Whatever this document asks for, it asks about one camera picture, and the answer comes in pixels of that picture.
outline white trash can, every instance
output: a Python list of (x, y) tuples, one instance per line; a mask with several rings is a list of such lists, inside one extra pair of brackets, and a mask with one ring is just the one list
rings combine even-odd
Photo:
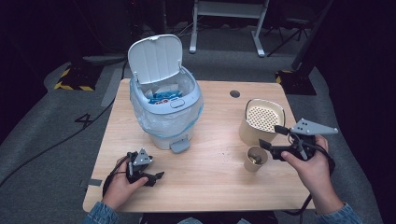
[(192, 73), (182, 66), (175, 35), (155, 35), (128, 51), (131, 102), (141, 128), (160, 149), (180, 153), (190, 146), (204, 99)]

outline clear plastic bag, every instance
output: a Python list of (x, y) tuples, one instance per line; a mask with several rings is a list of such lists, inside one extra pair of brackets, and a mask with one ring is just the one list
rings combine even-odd
[[(176, 83), (180, 87), (180, 91), (182, 91), (183, 94), (188, 94), (194, 88), (193, 82), (191, 82), (189, 79), (189, 77), (186, 77), (185, 75), (180, 73), (179, 75), (175, 75), (158, 83), (149, 83), (144, 86), (142, 85), (141, 88), (137, 91), (155, 91), (155, 88), (158, 89), (163, 85)], [(134, 89), (132, 88), (132, 85), (130, 93), (131, 102), (134, 107), (134, 114), (141, 128), (146, 133), (152, 134), (160, 138), (176, 137), (186, 132), (188, 129), (192, 128), (192, 126), (201, 116), (202, 110), (204, 108), (204, 98), (202, 97), (202, 95), (200, 95), (199, 99), (195, 102), (195, 104), (185, 109), (164, 115), (154, 114), (144, 109), (144, 107), (139, 103), (136, 98), (136, 94), (134, 93)]]

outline paper cup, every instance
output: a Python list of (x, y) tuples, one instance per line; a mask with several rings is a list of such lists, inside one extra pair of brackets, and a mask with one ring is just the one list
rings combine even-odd
[(268, 154), (264, 148), (250, 147), (245, 156), (244, 166), (249, 172), (257, 172), (268, 161)]

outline metal stand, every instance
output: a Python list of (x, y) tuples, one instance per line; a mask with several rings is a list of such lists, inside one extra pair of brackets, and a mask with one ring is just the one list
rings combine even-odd
[(257, 49), (257, 53), (260, 57), (264, 57), (265, 53), (262, 49), (262, 43), (260, 42), (259, 34), (262, 29), (262, 22), (264, 21), (267, 8), (268, 1), (265, 1), (264, 4), (257, 5), (195, 0), (190, 53), (196, 52), (198, 15), (206, 15), (259, 19), (256, 31), (252, 31), (251, 34)]

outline cable on floor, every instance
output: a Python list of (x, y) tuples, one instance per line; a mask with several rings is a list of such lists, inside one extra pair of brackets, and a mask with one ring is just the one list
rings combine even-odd
[[(128, 63), (128, 60), (125, 61), (124, 65), (122, 66), (122, 75), (121, 75), (121, 79), (124, 78), (124, 72), (125, 72), (125, 66)], [(86, 128), (90, 127), (93, 123), (95, 123), (100, 117), (102, 117), (103, 114), (105, 114), (105, 112), (114, 104), (115, 99), (113, 99), (111, 101), (111, 103), (95, 118), (92, 120), (92, 122), (88, 123), (87, 125), (85, 125), (83, 128), (81, 128), (80, 130), (78, 130), (77, 132), (69, 135), (68, 137), (66, 137), (64, 140), (52, 145), (51, 147), (46, 148), (45, 150), (39, 152), (38, 154), (36, 154), (35, 156), (33, 156), (32, 158), (30, 158), (29, 160), (25, 161), (24, 163), (22, 163), (21, 165), (19, 165), (17, 168), (15, 168), (11, 173), (9, 173), (0, 183), (0, 188), (3, 187), (3, 185), (13, 176), (15, 175), (23, 166), (27, 165), (28, 163), (30, 163), (31, 161), (34, 161), (35, 159), (39, 158), (41, 155), (43, 155), (44, 153), (56, 148), (57, 146), (67, 142), (68, 140), (72, 139), (73, 137), (75, 137), (76, 135), (78, 135), (79, 133), (81, 133), (82, 131), (84, 131)]]

